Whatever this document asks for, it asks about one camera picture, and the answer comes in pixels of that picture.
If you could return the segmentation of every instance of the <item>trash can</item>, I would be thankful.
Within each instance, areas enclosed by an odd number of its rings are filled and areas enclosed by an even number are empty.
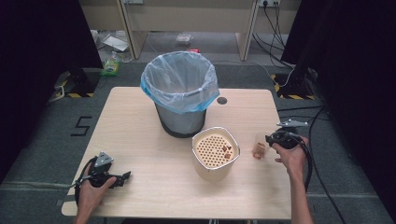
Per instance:
[[[219,96],[215,66],[189,51],[152,60],[143,71],[140,87],[153,100],[164,130],[178,138],[202,130],[206,109]]]

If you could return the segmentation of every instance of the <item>blue trash bag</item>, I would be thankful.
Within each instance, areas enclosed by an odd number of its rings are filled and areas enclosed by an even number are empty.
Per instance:
[[[155,104],[178,114],[204,111],[219,96],[215,66],[189,51],[152,60],[143,71],[140,87]]]

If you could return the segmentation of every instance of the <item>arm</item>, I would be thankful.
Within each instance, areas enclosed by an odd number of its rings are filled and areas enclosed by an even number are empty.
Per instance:
[[[285,149],[278,144],[272,147],[279,153],[280,158],[277,162],[282,162],[290,178],[290,195],[291,195],[291,223],[292,224],[309,224],[314,223],[308,207],[304,186],[304,150],[297,146],[294,149]]]
[[[95,188],[91,185],[90,181],[85,180],[81,184],[77,215],[73,221],[74,224],[86,224],[90,219],[92,212],[98,205],[103,205],[102,198],[107,189],[116,182],[116,177],[111,177],[100,188]]]

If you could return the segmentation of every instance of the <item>perforated basket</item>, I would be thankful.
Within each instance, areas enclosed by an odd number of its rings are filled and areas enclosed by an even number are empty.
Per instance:
[[[214,127],[192,138],[192,152],[198,175],[209,181],[219,181],[230,172],[240,148],[226,129]]]

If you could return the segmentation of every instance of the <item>green object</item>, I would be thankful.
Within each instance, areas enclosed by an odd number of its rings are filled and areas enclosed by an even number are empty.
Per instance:
[[[103,77],[114,77],[119,73],[120,60],[117,57],[116,52],[112,52],[112,56],[106,60],[104,68],[100,73]]]

